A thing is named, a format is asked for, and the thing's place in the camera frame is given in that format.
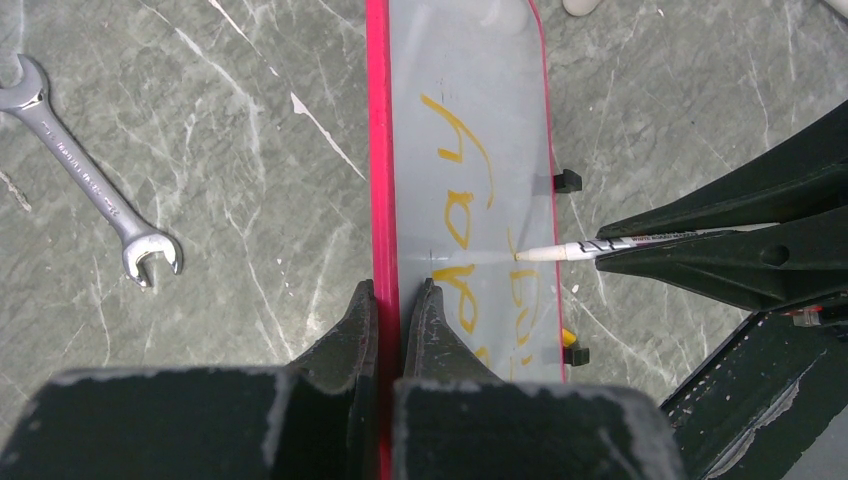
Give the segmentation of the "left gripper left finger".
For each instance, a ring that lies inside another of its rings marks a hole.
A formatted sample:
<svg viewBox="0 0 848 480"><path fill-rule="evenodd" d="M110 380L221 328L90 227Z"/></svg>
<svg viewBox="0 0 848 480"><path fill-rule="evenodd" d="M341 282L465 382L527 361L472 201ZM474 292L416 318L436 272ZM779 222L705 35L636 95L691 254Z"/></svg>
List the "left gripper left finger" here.
<svg viewBox="0 0 848 480"><path fill-rule="evenodd" d="M285 365L69 370L26 405L5 479L375 479L377 302Z"/></svg>

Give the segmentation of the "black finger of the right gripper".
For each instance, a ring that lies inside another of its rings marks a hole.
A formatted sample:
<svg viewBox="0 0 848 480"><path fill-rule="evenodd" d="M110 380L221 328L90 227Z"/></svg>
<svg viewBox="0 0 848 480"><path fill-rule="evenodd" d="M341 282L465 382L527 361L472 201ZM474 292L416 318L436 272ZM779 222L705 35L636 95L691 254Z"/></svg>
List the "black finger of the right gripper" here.
<svg viewBox="0 0 848 480"><path fill-rule="evenodd" d="M740 309L803 308L847 291L847 208L747 233L629 249L595 265Z"/></svg>
<svg viewBox="0 0 848 480"><path fill-rule="evenodd" d="M822 217L847 223L847 104L759 157L662 207L599 229L599 238Z"/></svg>

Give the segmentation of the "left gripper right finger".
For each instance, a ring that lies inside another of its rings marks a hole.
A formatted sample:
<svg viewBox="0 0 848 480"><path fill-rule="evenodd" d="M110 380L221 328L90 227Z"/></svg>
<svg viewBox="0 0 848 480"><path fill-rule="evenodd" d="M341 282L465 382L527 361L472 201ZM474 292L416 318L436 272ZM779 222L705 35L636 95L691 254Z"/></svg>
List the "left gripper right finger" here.
<svg viewBox="0 0 848 480"><path fill-rule="evenodd" d="M666 416L626 387L498 379L419 288L394 383L396 479L681 479Z"/></svg>

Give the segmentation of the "yellow marker cap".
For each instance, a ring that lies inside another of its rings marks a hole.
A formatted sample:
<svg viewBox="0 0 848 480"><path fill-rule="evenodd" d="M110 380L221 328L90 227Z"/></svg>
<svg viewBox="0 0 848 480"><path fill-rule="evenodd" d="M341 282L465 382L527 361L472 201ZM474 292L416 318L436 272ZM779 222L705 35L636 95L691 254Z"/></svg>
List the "yellow marker cap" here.
<svg viewBox="0 0 848 480"><path fill-rule="evenodd" d="M573 344L577 342L577 336L568 329L563 328L561 330L562 336L562 346L565 349L570 348Z"/></svg>

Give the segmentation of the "white marker pen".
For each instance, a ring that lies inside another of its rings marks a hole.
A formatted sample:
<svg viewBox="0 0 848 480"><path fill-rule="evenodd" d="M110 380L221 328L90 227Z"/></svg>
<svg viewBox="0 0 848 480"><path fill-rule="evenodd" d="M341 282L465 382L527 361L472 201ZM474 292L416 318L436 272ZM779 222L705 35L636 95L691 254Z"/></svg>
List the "white marker pen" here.
<svg viewBox="0 0 848 480"><path fill-rule="evenodd" d="M525 251L516 252L514 254L514 259L516 261L528 262L574 262L594 260L599 256L637 247L653 246L675 240L701 237L708 234L750 232L772 226L776 226L776 223L761 223L673 233L614 237L610 239L582 240L547 247L531 248Z"/></svg>

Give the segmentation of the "red-framed whiteboard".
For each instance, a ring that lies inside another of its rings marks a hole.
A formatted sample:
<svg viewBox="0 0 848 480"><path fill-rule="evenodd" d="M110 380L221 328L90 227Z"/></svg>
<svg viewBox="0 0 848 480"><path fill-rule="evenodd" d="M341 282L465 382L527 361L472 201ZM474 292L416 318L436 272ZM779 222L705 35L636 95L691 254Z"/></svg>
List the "red-framed whiteboard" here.
<svg viewBox="0 0 848 480"><path fill-rule="evenodd" d="M449 330L506 380L562 381L544 33L531 1L369 1L366 58L378 475L391 477L393 382L432 280Z"/></svg>

